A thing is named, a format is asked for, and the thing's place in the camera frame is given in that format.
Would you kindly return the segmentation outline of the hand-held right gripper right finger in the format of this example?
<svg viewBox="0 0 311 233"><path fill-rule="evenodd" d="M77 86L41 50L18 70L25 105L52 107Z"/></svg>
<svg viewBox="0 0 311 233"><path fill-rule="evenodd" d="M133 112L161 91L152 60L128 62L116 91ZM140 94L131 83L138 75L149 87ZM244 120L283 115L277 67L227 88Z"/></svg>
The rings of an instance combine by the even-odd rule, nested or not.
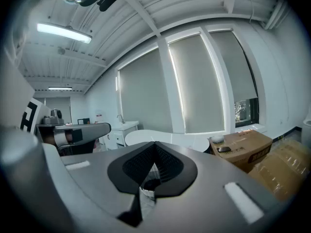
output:
<svg viewBox="0 0 311 233"><path fill-rule="evenodd" d="M228 161L172 144L169 148L191 158L198 169L194 183L180 196L160 198L140 223L141 233L264 233L287 209L263 185ZM248 223L225 185L235 183L263 211Z"/></svg>

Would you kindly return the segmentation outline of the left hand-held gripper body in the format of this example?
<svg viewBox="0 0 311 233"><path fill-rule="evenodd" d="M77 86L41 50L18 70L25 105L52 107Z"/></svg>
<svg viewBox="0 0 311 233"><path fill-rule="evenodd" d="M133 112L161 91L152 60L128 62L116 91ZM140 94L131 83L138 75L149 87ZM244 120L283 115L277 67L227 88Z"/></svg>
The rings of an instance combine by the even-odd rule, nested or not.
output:
<svg viewBox="0 0 311 233"><path fill-rule="evenodd" d="M58 109L50 109L32 98L23 113L20 129L34 134L41 143L54 145L60 155L92 153L94 138L83 125L66 125Z"/></svg>

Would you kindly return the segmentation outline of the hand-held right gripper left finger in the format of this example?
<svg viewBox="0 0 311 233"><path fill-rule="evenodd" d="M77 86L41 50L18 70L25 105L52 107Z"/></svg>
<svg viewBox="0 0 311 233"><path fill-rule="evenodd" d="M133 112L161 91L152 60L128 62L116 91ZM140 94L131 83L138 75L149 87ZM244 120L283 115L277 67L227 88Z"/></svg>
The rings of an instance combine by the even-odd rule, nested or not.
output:
<svg viewBox="0 0 311 233"><path fill-rule="evenodd" d="M60 197L79 219L148 219L156 207L154 195L141 184L153 161L154 143L118 150L63 157Z"/></svg>

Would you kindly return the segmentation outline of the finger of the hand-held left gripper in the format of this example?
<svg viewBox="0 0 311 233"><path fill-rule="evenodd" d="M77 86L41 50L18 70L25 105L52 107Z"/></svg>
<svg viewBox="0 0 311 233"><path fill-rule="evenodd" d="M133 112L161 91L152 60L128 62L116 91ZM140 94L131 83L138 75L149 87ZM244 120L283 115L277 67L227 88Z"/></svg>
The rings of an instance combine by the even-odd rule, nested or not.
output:
<svg viewBox="0 0 311 233"><path fill-rule="evenodd" d="M58 148L79 146L111 132L109 123L55 126L54 140Z"/></svg>

